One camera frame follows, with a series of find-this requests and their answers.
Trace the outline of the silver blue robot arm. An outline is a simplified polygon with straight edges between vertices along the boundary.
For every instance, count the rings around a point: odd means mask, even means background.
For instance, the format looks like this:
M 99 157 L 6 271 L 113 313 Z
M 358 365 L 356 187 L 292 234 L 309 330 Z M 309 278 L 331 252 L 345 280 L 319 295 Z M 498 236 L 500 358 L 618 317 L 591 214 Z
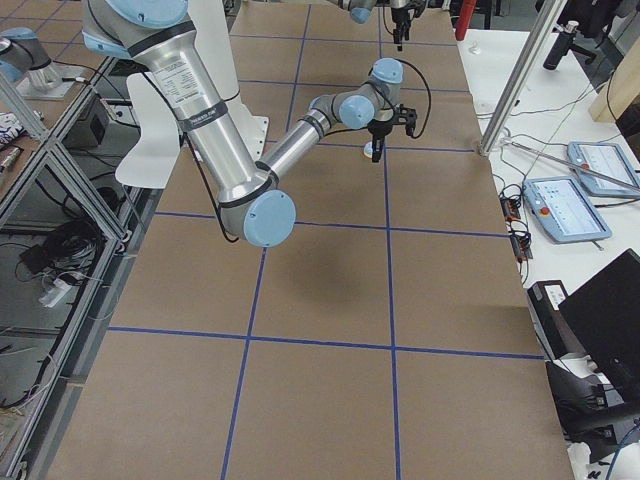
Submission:
M 393 43 L 398 51 L 402 51 L 404 42 L 410 40 L 412 21 L 419 18 L 427 6 L 427 2 L 422 0 L 331 0 L 330 3 L 347 11 L 350 18 L 358 24 L 366 23 L 375 7 L 381 9 L 388 7 L 394 23 L 394 28 L 388 30 L 388 33 L 393 37 Z
M 296 208 L 279 190 L 279 180 L 332 127 L 389 132 L 398 123 L 403 65 L 381 58 L 358 89 L 317 97 L 258 158 L 214 84 L 235 73 L 221 2 L 85 1 L 82 6 L 86 47 L 131 59 L 150 71 L 217 184 L 222 230 L 255 246 L 276 246 L 292 232 Z

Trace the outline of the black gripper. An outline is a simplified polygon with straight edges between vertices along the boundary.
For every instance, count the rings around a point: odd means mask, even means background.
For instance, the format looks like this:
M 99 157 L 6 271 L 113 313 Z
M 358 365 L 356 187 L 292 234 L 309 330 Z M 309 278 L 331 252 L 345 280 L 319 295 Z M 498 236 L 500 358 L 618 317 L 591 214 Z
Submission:
M 390 0 L 394 29 L 392 30 L 394 45 L 398 51 L 402 50 L 402 39 L 410 39 L 411 21 L 419 18 L 423 13 L 423 0 Z
M 372 135 L 371 160 L 373 163 L 380 162 L 384 149 L 384 140 L 392 132 L 395 125 L 396 120 L 394 118 L 386 121 L 372 120 L 368 124 L 368 131 Z

